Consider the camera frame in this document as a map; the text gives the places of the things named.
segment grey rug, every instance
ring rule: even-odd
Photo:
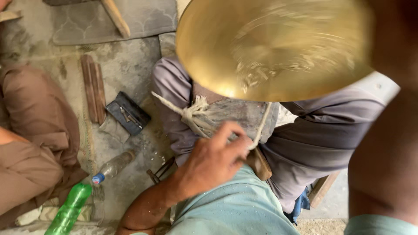
[[[115,0],[129,25],[130,38],[122,38],[100,1],[52,8],[53,41],[80,45],[144,38],[177,28],[176,0]]]

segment blue bottle cap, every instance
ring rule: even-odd
[[[100,184],[105,180],[105,176],[102,173],[98,173],[92,180],[94,184]]]

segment light blue shirt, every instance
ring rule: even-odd
[[[350,220],[346,235],[418,235],[418,227],[390,217],[362,215]],[[178,203],[167,235],[299,235],[284,216],[270,186],[249,166],[209,192]]]

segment brown clothing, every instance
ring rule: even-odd
[[[88,174],[77,160],[77,117],[61,89],[39,69],[15,66],[0,76],[11,129],[30,143],[0,145],[0,228],[59,197]]]

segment plastic bottle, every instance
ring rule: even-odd
[[[88,184],[79,183],[74,185],[45,235],[70,234],[77,217],[80,215],[81,208],[91,193],[92,187]]]
[[[130,149],[119,156],[112,158],[106,162],[99,173],[93,177],[93,183],[100,184],[105,178],[113,178],[121,172],[129,163],[135,160],[135,151]]]

